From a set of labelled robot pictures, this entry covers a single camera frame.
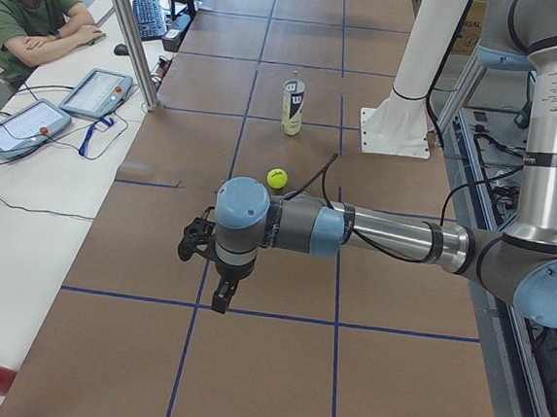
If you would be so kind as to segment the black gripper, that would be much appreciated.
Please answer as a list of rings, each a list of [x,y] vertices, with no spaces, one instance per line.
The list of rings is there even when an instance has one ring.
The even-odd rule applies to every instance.
[[[236,293],[236,285],[241,279],[246,279],[252,274],[254,269],[254,261],[251,260],[245,264],[233,265],[222,261],[221,259],[215,261],[215,267],[221,280],[217,289],[212,295],[213,311],[219,314],[226,314],[231,303],[232,297]]]

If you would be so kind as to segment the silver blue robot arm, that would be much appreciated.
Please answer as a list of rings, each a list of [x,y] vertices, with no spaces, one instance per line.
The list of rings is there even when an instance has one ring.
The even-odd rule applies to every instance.
[[[233,178],[215,207],[210,245],[221,280],[213,310],[226,312],[261,247],[323,257],[349,244],[438,264],[557,328],[557,0],[491,0],[487,10],[487,44],[525,54],[537,73],[513,223],[502,232],[445,228],[299,193],[272,196],[257,180]]]

